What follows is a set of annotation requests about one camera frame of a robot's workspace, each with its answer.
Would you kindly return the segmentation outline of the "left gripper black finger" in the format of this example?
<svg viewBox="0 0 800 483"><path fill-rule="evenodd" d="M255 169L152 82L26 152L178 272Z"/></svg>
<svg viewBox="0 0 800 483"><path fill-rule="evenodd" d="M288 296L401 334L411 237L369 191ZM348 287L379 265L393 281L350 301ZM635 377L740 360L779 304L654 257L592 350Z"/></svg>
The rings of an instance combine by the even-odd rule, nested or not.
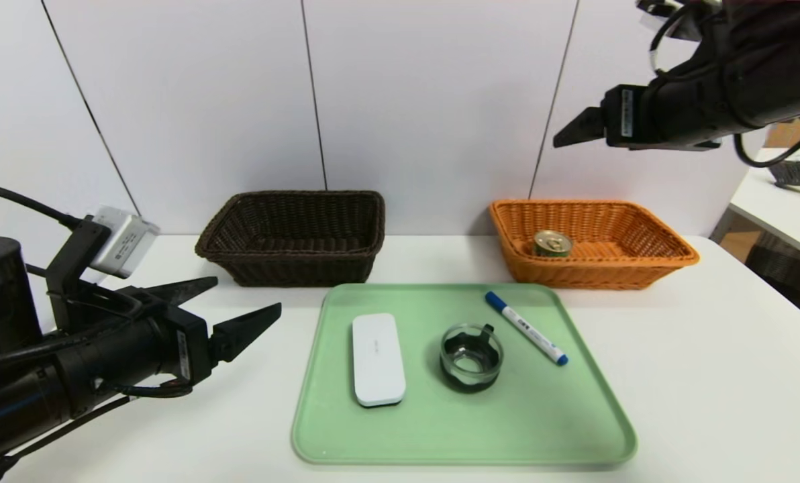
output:
<svg viewBox="0 0 800 483"><path fill-rule="evenodd" d="M275 321L278 321L282 314L283 305L275 303L215 325L209 338L209 355L212 363L234 361Z"/></svg>
<svg viewBox="0 0 800 483"><path fill-rule="evenodd" d="M170 282L157 286L146 287L144 290L155 299L173 306L180 306L204 292L215 288L219 280L217 277L201 277L180 282Z"/></svg>

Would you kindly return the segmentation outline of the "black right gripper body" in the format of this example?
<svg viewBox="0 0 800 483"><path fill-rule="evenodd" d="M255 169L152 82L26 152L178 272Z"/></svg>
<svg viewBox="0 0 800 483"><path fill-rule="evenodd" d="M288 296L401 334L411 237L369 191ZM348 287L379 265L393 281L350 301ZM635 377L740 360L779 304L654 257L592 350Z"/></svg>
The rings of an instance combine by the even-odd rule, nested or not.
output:
<svg viewBox="0 0 800 483"><path fill-rule="evenodd" d="M679 65L649 85L617 85L601 102L609 147L708 151L734 130L728 65Z"/></svg>

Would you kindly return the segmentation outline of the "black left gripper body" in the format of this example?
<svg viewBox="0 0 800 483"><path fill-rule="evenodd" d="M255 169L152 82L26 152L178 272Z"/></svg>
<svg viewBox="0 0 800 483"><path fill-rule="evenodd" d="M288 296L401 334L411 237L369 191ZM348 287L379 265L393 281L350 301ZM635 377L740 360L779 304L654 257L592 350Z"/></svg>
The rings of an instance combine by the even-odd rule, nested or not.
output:
<svg viewBox="0 0 800 483"><path fill-rule="evenodd" d="M116 394L183 396L211 374L206 322L144 289L102 290L126 303L124 316L106 315L104 322L115 323L109 332L54 356L72 418Z"/></svg>

